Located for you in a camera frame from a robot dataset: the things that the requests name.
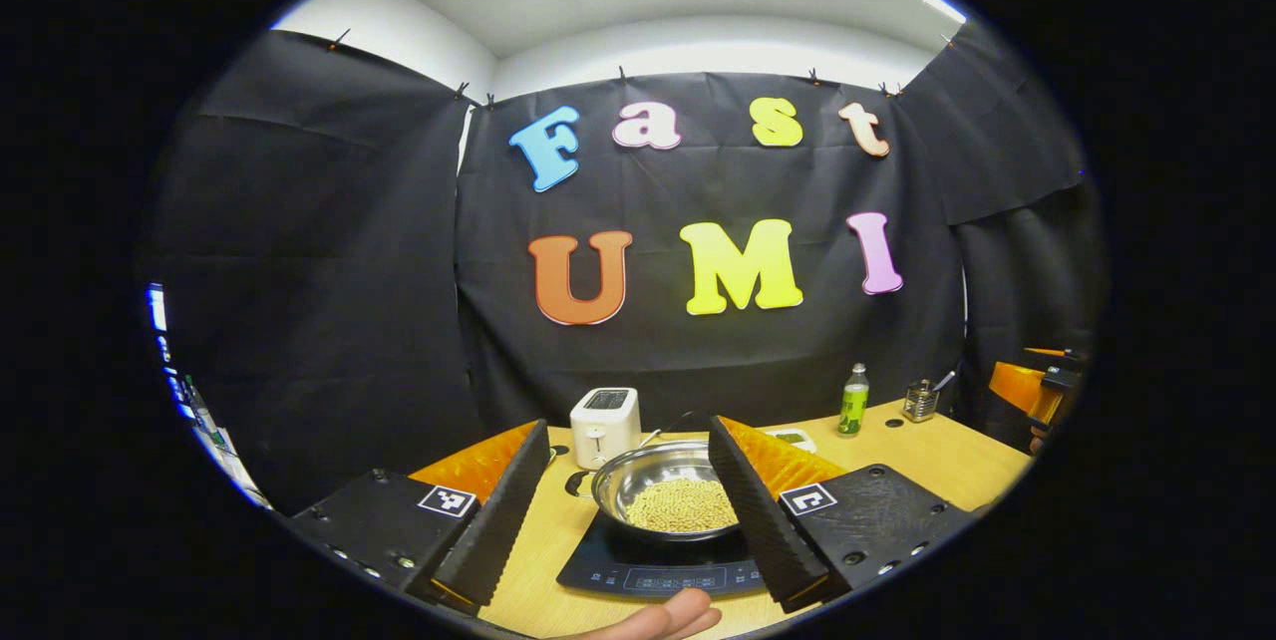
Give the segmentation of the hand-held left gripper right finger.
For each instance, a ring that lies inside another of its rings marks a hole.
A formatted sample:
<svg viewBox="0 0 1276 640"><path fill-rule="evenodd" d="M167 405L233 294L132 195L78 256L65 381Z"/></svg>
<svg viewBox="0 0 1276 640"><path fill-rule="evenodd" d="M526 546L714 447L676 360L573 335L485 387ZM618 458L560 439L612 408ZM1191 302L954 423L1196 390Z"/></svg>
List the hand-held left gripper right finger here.
<svg viewBox="0 0 1276 640"><path fill-rule="evenodd" d="M850 472L722 416L708 427L711 465L783 612L861 593L975 521L888 465Z"/></svg>

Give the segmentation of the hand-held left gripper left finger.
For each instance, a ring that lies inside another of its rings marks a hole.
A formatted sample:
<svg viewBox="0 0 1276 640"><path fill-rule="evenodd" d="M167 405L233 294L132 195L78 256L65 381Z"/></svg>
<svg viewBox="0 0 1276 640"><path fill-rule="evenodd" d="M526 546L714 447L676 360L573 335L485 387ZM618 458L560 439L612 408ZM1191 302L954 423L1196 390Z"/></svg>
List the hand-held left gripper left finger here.
<svg viewBox="0 0 1276 640"><path fill-rule="evenodd" d="M364 473L287 527L397 593L475 616L551 462L547 423L524 423L410 476Z"/></svg>

